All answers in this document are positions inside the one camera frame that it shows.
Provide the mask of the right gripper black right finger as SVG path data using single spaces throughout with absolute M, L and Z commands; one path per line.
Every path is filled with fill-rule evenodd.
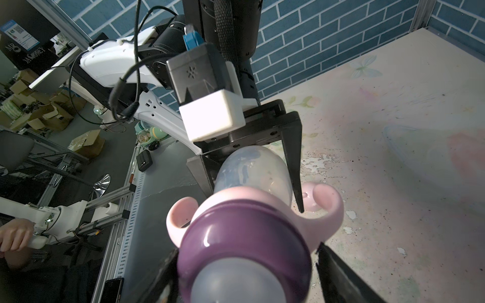
M 379 302 L 385 301 L 327 245 L 317 249 L 316 269 L 325 302 Z

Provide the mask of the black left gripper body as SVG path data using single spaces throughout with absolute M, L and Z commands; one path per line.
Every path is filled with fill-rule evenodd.
M 275 100 L 244 112 L 246 125 L 205 141 L 196 142 L 204 155 L 231 155 L 251 145 L 268 145 L 281 141 L 286 155 L 301 153 L 301 120 L 296 111 L 285 109 Z

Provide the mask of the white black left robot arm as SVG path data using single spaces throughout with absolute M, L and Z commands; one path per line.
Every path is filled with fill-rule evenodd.
M 280 141 L 289 199 L 303 211 L 302 124 L 283 101 L 261 104 L 250 60 L 261 1 L 184 1 L 184 12 L 134 34 L 96 39 L 73 69 L 117 122 L 145 121 L 194 152 L 187 167 L 210 196 L 223 162 L 248 146 Z

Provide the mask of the operator hand at teleop arm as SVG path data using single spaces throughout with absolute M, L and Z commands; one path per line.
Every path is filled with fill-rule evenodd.
M 9 221 L 1 227 L 1 252 L 26 248 L 34 233 L 34 223 L 22 218 Z

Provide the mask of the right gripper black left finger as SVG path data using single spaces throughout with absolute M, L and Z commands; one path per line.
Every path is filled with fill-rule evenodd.
M 175 249 L 163 261 L 159 271 L 138 302 L 176 303 L 179 297 L 178 262 L 179 250 Z

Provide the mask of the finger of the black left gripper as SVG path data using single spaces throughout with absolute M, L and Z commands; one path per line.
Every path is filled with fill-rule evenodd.
M 298 211 L 304 213 L 303 191 L 301 187 L 301 150 L 302 150 L 302 125 L 300 122 L 292 122 L 285 125 L 281 132 L 281 141 L 285 159 L 289 171 L 293 194 Z
M 221 164 L 204 155 L 196 155 L 186 161 L 186 166 L 206 197 L 213 195 L 215 180 Z

